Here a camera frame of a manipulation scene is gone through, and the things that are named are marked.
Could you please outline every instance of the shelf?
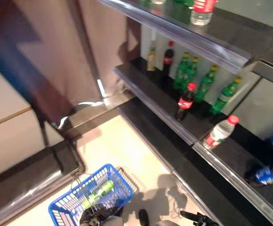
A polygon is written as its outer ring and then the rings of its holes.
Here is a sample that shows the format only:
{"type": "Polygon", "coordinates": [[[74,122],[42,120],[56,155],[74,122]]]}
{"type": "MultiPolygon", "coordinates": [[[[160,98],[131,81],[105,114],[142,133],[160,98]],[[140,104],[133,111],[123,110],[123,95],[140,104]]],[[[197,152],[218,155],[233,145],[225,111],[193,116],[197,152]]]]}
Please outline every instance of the shelf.
{"type": "Polygon", "coordinates": [[[263,215],[138,98],[118,108],[190,198],[225,226],[270,225],[263,215]]]}
{"type": "Polygon", "coordinates": [[[161,71],[146,71],[146,61],[139,58],[117,66],[114,71],[131,91],[188,145],[217,170],[233,187],[273,223],[273,186],[252,188],[243,179],[252,163],[267,164],[273,153],[263,150],[264,143],[238,125],[234,133],[212,152],[200,142],[209,130],[225,116],[207,117],[202,112],[209,105],[194,105],[192,112],[178,122],[174,118],[179,93],[172,89],[173,80],[161,76],[161,71]]]}
{"type": "Polygon", "coordinates": [[[273,27],[222,9],[215,8],[208,25],[196,26],[190,23],[191,10],[173,0],[159,6],[148,0],[99,1],[233,73],[268,50],[273,56],[273,27]]]}

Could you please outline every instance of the water bottle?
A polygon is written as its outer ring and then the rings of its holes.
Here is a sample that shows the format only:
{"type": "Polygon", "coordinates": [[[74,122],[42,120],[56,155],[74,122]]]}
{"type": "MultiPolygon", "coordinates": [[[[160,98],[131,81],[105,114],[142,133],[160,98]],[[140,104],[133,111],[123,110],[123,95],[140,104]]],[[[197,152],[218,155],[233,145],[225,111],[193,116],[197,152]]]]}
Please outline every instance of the water bottle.
{"type": "Polygon", "coordinates": [[[191,13],[191,23],[203,26],[211,21],[217,0],[195,0],[191,13]]]}
{"type": "Polygon", "coordinates": [[[239,122],[239,118],[230,115],[226,120],[218,123],[212,131],[204,138],[203,146],[208,150],[215,148],[223,142],[235,129],[235,125],[239,122]]]}

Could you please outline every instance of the green bottle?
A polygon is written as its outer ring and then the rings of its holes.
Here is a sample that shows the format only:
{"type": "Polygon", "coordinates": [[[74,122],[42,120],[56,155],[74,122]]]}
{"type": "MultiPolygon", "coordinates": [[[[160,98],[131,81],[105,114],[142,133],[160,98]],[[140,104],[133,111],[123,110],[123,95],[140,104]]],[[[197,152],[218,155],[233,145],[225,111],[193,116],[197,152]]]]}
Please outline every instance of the green bottle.
{"type": "Polygon", "coordinates": [[[183,82],[184,73],[188,68],[189,53],[185,52],[182,60],[180,61],[175,74],[173,88],[180,90],[181,83],[183,82]]]}
{"type": "Polygon", "coordinates": [[[82,203],[83,207],[87,210],[91,205],[95,205],[97,201],[99,201],[103,196],[109,193],[114,187],[114,183],[112,180],[106,181],[102,184],[98,190],[94,191],[89,195],[88,200],[84,200],[82,203]]]}
{"type": "Polygon", "coordinates": [[[194,5],[194,0],[185,0],[185,6],[192,7],[194,5]]]}
{"type": "Polygon", "coordinates": [[[188,84],[194,80],[197,73],[197,62],[198,57],[194,57],[187,70],[185,71],[183,81],[181,82],[181,91],[185,91],[188,84]]]}
{"type": "Polygon", "coordinates": [[[238,84],[241,81],[242,78],[237,76],[231,84],[229,84],[221,91],[220,97],[218,97],[217,101],[212,106],[211,112],[213,114],[218,114],[221,112],[221,110],[225,107],[229,99],[236,93],[238,84]]]}
{"type": "Polygon", "coordinates": [[[215,73],[217,71],[218,66],[217,65],[213,65],[211,67],[211,70],[209,71],[209,73],[207,73],[201,80],[201,83],[198,87],[196,96],[195,96],[195,102],[199,103],[202,102],[204,100],[204,97],[206,95],[206,93],[209,91],[211,85],[213,84],[214,80],[215,80],[215,73]]]}

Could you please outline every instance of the item in basket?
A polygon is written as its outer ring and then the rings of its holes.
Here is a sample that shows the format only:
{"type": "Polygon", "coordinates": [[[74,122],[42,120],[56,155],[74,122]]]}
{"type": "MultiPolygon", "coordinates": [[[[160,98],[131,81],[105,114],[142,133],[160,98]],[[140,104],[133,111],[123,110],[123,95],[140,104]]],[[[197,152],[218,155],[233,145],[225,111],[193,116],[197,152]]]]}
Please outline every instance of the item in basket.
{"type": "Polygon", "coordinates": [[[88,200],[86,199],[82,205],[85,209],[88,209],[91,205],[94,205],[97,201],[99,201],[103,196],[107,195],[114,187],[114,183],[112,180],[106,181],[102,184],[98,190],[94,191],[89,195],[88,200]]]}

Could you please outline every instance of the floor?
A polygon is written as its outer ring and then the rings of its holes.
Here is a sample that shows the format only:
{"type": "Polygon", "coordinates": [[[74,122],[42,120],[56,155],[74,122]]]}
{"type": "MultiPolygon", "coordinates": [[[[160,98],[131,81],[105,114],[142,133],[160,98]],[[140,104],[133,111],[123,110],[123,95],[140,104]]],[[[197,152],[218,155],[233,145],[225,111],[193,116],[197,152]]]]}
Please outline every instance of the floor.
{"type": "MultiPolygon", "coordinates": [[[[139,186],[139,193],[124,208],[122,218],[125,225],[140,225],[137,218],[140,209],[148,211],[151,226],[160,220],[191,226],[193,222],[180,217],[179,211],[204,213],[176,185],[171,174],[121,116],[84,134],[78,141],[78,147],[87,166],[87,173],[110,163],[116,168],[123,167],[139,186]]],[[[70,186],[53,194],[8,226],[53,226],[48,206],[54,199],[69,191],[70,186]]]]}

